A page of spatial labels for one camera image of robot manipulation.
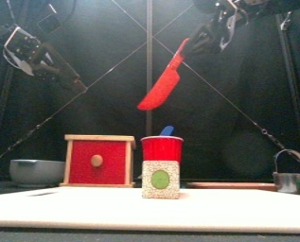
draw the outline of plastic cup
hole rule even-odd
[[[141,139],[145,161],[177,161],[181,163],[184,139],[175,136],[149,136]]]

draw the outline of black backdrop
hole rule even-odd
[[[141,174],[141,138],[173,125],[184,138],[183,179],[268,181],[279,148],[252,122],[221,98],[215,88],[287,148],[300,151],[300,9],[292,14],[288,48],[296,94],[287,72],[279,16],[267,16],[237,29],[225,51],[187,60],[180,83],[167,103],[152,113],[137,110],[146,94],[149,72],[158,79],[173,52],[196,26],[211,20],[192,0],[152,1],[152,69],[149,70],[146,0],[11,1],[15,21],[66,58],[89,86],[82,95],[34,135],[0,159],[9,176],[11,159],[65,161],[65,134],[112,134],[136,137],[134,177]],[[62,27],[46,35],[37,21],[58,11]],[[11,24],[0,1],[0,25]],[[14,69],[0,47],[0,154],[77,94],[61,80],[41,81]],[[296,163],[282,164],[300,171]]]

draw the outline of wooden box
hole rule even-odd
[[[62,186],[133,186],[133,136],[65,135]]]

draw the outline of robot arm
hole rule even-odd
[[[0,42],[5,43],[6,60],[14,67],[42,79],[61,77],[65,88],[78,93],[86,92],[81,76],[49,43],[42,43],[19,26],[0,26]]]
[[[221,52],[236,27],[266,15],[300,9],[300,0],[195,0],[195,4],[204,13],[213,13],[213,19],[197,27],[183,50],[185,57]]]

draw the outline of table surface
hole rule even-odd
[[[0,194],[7,194],[3,197],[3,202],[9,198],[23,198],[23,194],[31,194],[31,193],[45,193],[45,190],[38,191],[26,191],[27,189],[19,189],[14,186],[11,182],[0,182]],[[132,189],[132,193],[134,196],[140,195],[140,192],[137,189]],[[272,192],[264,192],[264,191],[253,191],[255,193],[272,193]],[[300,202],[300,196],[296,195],[286,195],[280,194],[283,197],[280,198],[288,198],[291,202],[294,200],[299,200]],[[9,200],[9,206],[13,207],[15,204],[13,204],[13,200]],[[10,209],[2,209],[0,214],[5,214],[3,212],[10,211]],[[300,233],[292,233],[290,230],[283,230],[282,233],[274,233],[270,232],[241,232],[241,231],[215,231],[215,230],[205,230],[205,231],[142,231],[142,230],[121,230],[117,229],[104,229],[104,228],[94,228],[94,229],[85,229],[85,228],[33,228],[35,225],[22,227],[14,226],[14,227],[6,227],[0,225],[0,241],[300,241]]]

